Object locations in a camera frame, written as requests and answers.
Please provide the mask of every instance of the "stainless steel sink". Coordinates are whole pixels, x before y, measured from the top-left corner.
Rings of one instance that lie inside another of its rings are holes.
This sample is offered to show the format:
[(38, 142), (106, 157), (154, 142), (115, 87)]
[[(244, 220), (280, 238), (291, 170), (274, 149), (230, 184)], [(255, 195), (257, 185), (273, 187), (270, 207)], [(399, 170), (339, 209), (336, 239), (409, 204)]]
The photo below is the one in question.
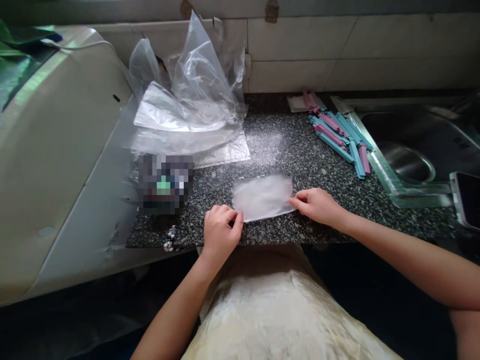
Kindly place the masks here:
[(349, 105), (345, 116), (373, 145), (372, 168), (400, 208), (449, 206), (450, 173), (480, 176), (476, 119), (423, 104)]

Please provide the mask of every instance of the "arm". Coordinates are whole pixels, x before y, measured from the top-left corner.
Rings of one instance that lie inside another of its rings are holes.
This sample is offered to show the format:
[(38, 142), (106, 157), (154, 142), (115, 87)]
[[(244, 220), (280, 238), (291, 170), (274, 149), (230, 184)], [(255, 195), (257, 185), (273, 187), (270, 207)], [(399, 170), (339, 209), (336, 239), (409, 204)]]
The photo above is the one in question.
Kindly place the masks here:
[(438, 246), (352, 214), (322, 189), (299, 191), (290, 204), (302, 214), (358, 240), (417, 287), (450, 308), (458, 353), (480, 353), (480, 267)]
[(178, 359), (182, 355), (209, 285), (239, 243), (243, 225), (243, 214), (227, 205), (215, 205), (206, 212), (201, 255), (155, 316), (131, 360)]

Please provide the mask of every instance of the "speckled countertop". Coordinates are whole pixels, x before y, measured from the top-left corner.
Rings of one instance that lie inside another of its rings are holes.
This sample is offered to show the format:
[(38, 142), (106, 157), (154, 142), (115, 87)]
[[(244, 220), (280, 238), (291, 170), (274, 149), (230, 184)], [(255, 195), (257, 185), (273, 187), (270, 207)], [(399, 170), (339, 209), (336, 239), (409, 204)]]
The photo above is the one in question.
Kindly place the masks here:
[[(314, 133), (306, 113), (292, 114), (284, 94), (248, 96), (244, 130), (251, 160), (193, 172), (193, 195), (181, 215), (138, 215), (127, 241), (130, 248), (163, 247), (176, 225), (176, 250), (203, 244), (204, 214), (213, 205), (232, 206), (232, 186), (240, 177), (268, 175), (273, 170), (293, 177), (294, 192), (322, 188), (348, 211), (424, 240), (455, 238), (466, 231), (452, 207), (399, 209), (375, 173), (365, 180)], [(352, 239), (294, 211), (246, 223), (240, 245), (340, 243)]]

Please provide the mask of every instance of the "person's left hand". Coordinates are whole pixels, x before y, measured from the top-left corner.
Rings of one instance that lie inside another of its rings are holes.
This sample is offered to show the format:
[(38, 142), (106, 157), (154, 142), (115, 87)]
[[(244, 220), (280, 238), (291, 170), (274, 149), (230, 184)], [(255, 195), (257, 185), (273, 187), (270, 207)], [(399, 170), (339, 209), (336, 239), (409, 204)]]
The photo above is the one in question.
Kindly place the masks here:
[[(235, 219), (233, 227), (229, 222)], [(215, 274), (222, 268), (242, 237), (244, 214), (227, 205), (213, 206), (205, 214), (203, 250), (200, 255)]]

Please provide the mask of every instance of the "finger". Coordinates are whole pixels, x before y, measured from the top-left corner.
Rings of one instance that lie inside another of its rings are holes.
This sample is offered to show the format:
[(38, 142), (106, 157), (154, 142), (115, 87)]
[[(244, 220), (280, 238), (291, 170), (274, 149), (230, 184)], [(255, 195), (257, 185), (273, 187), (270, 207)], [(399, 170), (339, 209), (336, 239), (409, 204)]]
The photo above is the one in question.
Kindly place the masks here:
[(218, 212), (217, 212), (217, 215), (219, 216), (222, 216), (223, 214), (225, 214), (227, 211), (229, 210), (232, 210), (232, 208), (228, 205), (222, 205), (220, 206), (220, 208), (218, 209)]
[(220, 209), (220, 206), (218, 205), (213, 205), (210, 209), (210, 214), (215, 214), (218, 210)]
[(230, 231), (230, 236), (236, 241), (242, 237), (242, 229), (244, 228), (244, 213), (238, 212), (235, 218), (235, 223)]
[(310, 190), (312, 189), (300, 190), (295, 194), (295, 199), (307, 201), (309, 199)]
[(291, 197), (288, 199), (288, 203), (292, 205), (295, 209), (300, 211), (301, 214), (306, 215), (309, 212), (309, 204), (298, 200), (297, 198)]
[(225, 213), (221, 214), (221, 220), (224, 221), (226, 224), (231, 222), (235, 217), (238, 215), (238, 212), (230, 209), (227, 210)]

